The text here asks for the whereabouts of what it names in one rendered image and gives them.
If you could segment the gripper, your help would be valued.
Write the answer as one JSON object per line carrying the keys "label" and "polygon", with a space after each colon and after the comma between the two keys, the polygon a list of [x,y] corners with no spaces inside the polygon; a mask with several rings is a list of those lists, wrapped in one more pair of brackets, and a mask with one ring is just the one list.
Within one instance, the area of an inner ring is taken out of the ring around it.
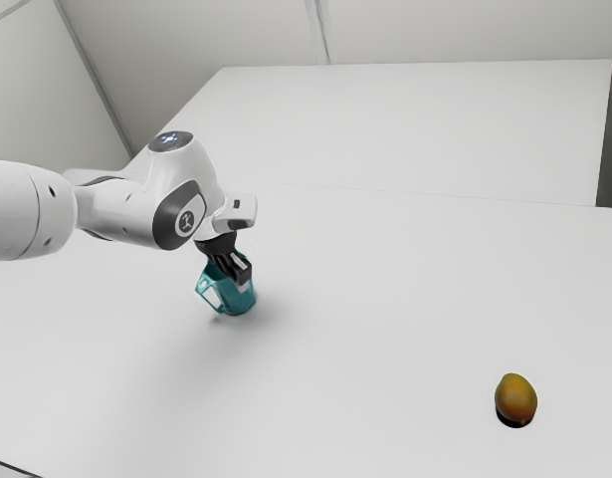
{"label": "gripper", "polygon": [[252,263],[236,250],[237,233],[227,232],[208,240],[194,240],[195,247],[232,280],[239,292],[250,287]]}

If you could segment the teal faceted mug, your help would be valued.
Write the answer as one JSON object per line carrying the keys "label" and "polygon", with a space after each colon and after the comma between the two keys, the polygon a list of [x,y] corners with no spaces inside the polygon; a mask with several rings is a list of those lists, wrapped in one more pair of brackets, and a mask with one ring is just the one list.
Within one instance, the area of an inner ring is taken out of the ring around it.
{"label": "teal faceted mug", "polygon": [[237,316],[245,314],[256,304],[252,280],[252,264],[240,253],[231,256],[237,266],[243,266],[245,282],[239,285],[208,261],[195,287],[195,292],[217,313]]}

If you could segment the yellow-orange mango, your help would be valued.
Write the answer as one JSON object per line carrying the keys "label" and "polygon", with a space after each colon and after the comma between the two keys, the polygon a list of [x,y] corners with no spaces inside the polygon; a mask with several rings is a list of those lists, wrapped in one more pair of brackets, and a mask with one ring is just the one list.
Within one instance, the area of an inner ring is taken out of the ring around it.
{"label": "yellow-orange mango", "polygon": [[535,417],[537,393],[531,383],[518,373],[503,375],[496,387],[494,399],[498,415],[511,424],[525,426]]}

